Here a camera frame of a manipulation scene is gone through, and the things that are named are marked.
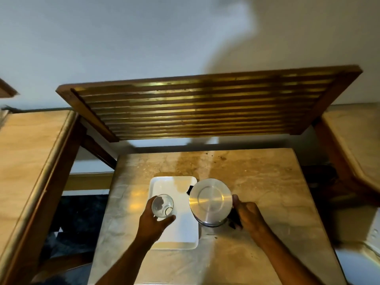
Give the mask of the brown wooden ledge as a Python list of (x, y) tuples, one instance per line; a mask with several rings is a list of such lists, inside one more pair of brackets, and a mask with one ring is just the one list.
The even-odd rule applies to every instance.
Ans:
[(11, 85), (0, 78), (0, 98), (13, 98), (19, 93)]

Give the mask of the white rectangular tray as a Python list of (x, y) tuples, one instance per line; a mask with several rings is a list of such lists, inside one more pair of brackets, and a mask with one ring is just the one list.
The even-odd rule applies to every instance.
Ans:
[(192, 250), (198, 246), (199, 223), (193, 216), (187, 194), (197, 183), (192, 176), (153, 177), (150, 180), (148, 199), (168, 195), (173, 200), (176, 220), (169, 225), (152, 246), (153, 250)]

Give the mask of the person's right hand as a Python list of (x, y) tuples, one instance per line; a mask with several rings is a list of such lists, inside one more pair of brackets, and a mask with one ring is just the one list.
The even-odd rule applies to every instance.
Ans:
[(254, 240), (269, 234), (270, 228), (265, 222), (257, 204), (255, 202), (241, 202), (242, 211), (237, 211), (241, 227), (246, 230)]

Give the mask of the clear drinking glass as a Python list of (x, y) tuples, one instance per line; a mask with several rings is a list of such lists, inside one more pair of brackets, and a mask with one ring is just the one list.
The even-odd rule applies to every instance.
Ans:
[(161, 219), (167, 218), (174, 213), (174, 201), (172, 197), (167, 194), (155, 196), (151, 209), (155, 217)]

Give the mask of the silver electric kettle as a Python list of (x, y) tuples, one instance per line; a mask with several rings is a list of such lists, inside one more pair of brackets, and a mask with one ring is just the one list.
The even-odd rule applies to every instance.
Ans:
[(220, 180), (207, 178), (191, 185), (187, 191), (190, 210), (201, 225), (216, 228), (229, 224), (243, 228), (240, 217), (233, 206), (230, 189)]

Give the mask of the person's right forearm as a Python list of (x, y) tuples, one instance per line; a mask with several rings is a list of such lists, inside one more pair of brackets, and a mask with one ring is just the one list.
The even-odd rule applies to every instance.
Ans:
[(266, 254), (282, 285), (324, 285), (269, 227), (259, 227), (250, 235)]

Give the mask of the marble-top wooden side table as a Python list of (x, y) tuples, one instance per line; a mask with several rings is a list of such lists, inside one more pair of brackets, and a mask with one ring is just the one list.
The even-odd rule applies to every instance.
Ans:
[(337, 172), (333, 188), (380, 207), (380, 103), (335, 105), (312, 125)]
[(0, 285), (30, 285), (90, 264), (94, 252), (40, 261), (79, 147), (117, 161), (72, 110), (0, 113)]

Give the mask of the wooden slatted shelf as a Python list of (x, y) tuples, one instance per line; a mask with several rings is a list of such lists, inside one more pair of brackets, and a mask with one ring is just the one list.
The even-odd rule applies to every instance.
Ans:
[(302, 134), (359, 65), (65, 84), (60, 95), (107, 141)]

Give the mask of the person's left forearm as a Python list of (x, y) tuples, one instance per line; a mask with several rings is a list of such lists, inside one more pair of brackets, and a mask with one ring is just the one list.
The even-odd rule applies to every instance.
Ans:
[(121, 258), (95, 285), (134, 285), (141, 264), (159, 235), (137, 235)]

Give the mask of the person's left hand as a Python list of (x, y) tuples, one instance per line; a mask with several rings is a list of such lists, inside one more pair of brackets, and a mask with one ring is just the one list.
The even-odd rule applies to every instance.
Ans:
[(152, 246), (162, 233), (158, 226), (158, 218), (153, 215), (151, 205), (155, 196), (150, 198), (146, 204), (145, 210), (140, 216), (139, 226), (136, 234), (136, 240)]

